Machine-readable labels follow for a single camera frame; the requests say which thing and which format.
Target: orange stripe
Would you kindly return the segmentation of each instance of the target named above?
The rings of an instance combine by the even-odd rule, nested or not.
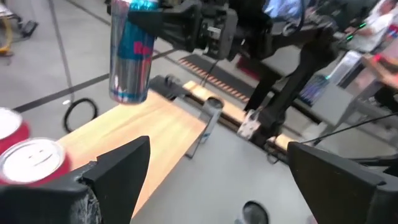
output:
[[[213,80],[212,82],[213,82],[214,84],[220,82],[220,81],[218,81],[218,79],[216,79],[215,77],[213,77],[213,78],[214,78],[214,80]]]

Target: can lid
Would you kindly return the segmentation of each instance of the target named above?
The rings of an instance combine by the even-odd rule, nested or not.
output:
[[[13,145],[0,156],[0,174],[11,184],[29,184],[48,177],[64,160],[65,151],[55,141],[28,139]]]
[[[22,124],[22,116],[8,108],[0,108],[0,140],[14,134]]]
[[[207,102],[208,102],[211,106],[213,106],[213,107],[215,107],[215,108],[217,108],[217,109],[223,109],[223,107],[224,107],[223,101],[220,100],[220,99],[217,98],[217,97],[214,97],[214,96],[211,96],[211,97],[207,98]]]

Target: black cable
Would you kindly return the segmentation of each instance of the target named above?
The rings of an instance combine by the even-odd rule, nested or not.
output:
[[[343,131],[347,131],[347,130],[350,130],[350,129],[353,129],[353,128],[357,128],[357,127],[362,126],[362,125],[364,125],[364,124],[368,124],[368,123],[371,123],[371,122],[374,122],[374,121],[378,121],[378,120],[380,120],[380,119],[389,118],[389,117],[394,116],[394,115],[398,115],[398,112],[391,113],[391,114],[389,114],[389,115],[381,116],[381,117],[378,117],[378,118],[369,119],[369,120],[367,120],[367,121],[363,121],[363,122],[360,122],[360,123],[358,123],[358,124],[352,125],[352,126],[350,126],[350,127],[343,128],[343,129],[338,130],[338,131],[335,131],[335,132],[333,132],[333,133],[326,134],[326,135],[324,135],[324,136],[320,136],[320,137],[317,137],[317,138],[315,138],[315,139],[311,139],[311,140],[304,141],[304,142],[301,142],[301,143],[302,143],[302,144],[305,144],[305,143],[310,143],[310,142],[314,142],[314,141],[321,141],[321,140],[324,140],[325,138],[330,137],[330,136],[332,136],[332,135],[335,135],[335,134],[338,134],[338,133],[342,133]]]
[[[213,65],[210,67],[210,69],[209,69],[209,71],[207,72],[207,74],[201,79],[200,85],[201,85],[202,87],[205,87],[206,82],[207,82],[207,78],[209,77],[209,75],[211,74],[211,72],[213,71],[213,69],[216,67],[217,62],[218,62],[218,60],[215,61],[215,62],[213,63]]]
[[[283,33],[285,36],[290,36],[290,35],[293,35],[293,34],[298,33],[298,32],[301,30],[301,28],[304,26],[305,12],[307,11],[307,9],[306,9],[306,7],[305,7],[304,0],[300,0],[300,7],[301,7],[300,22],[299,22],[298,25],[295,27],[294,31],[291,32],[291,33],[290,33],[290,32],[287,32],[287,31],[290,29],[290,27],[295,26],[295,24],[293,24],[293,23],[288,23],[288,24],[283,28],[283,31],[282,31],[282,33]]]
[[[65,72],[65,76],[67,78],[68,90],[70,92],[70,105],[69,105],[69,108],[67,109],[67,112],[63,116],[63,128],[66,132],[70,133],[73,130],[68,125],[68,119],[69,119],[70,113],[77,105],[79,105],[80,103],[84,103],[84,102],[90,104],[91,107],[93,108],[93,118],[92,119],[95,119],[98,116],[98,107],[96,106],[94,101],[89,98],[82,98],[78,101],[75,101],[75,91],[74,91],[73,85],[72,85],[72,76],[70,75],[67,54],[65,52],[64,44],[62,42],[62,36],[61,36],[60,28],[58,25],[57,15],[55,14],[55,6],[54,6],[53,0],[49,0],[49,6],[50,6],[52,24],[53,24],[54,30],[55,30],[55,36],[57,37],[58,48],[60,50],[60,54],[61,54],[61,58],[62,58],[63,69]]]
[[[264,149],[265,149],[266,152],[267,152],[267,161],[268,161],[270,164],[272,164],[272,165],[277,164],[277,163],[280,161],[280,159],[279,159],[277,156],[273,155],[273,154],[270,152],[270,149],[273,150],[272,147],[274,147],[274,146],[276,145],[276,139],[277,139],[277,138],[278,138],[277,136],[274,136],[274,140],[273,140],[273,142],[272,142],[272,146],[270,146],[268,142],[267,142],[267,143],[265,144],[265,146],[264,146]]]

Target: white shirt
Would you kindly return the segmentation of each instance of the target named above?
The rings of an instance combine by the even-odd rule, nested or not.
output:
[[[363,28],[372,29],[373,35],[366,37],[356,34],[354,35],[352,41],[349,42],[349,45],[362,52],[370,52],[374,50],[382,42],[384,34],[386,34],[386,31],[391,25],[393,19],[393,13],[380,16],[378,12],[373,12],[368,18],[365,19],[366,26]]]

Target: silver can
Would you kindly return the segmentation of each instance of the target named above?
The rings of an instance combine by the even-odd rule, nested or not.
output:
[[[130,11],[153,11],[157,0],[113,0],[109,95],[119,103],[142,103],[149,89],[155,37],[128,21]]]
[[[199,119],[207,123],[207,126],[199,140],[200,144],[205,143],[209,138],[221,116],[221,113],[223,112],[223,108],[224,103],[220,99],[212,96],[205,101],[205,104],[203,104]]]
[[[55,141],[28,139],[0,156],[0,180],[4,184],[31,185],[54,174],[64,162],[65,150]]]
[[[269,224],[267,210],[258,202],[246,202],[234,224]]]

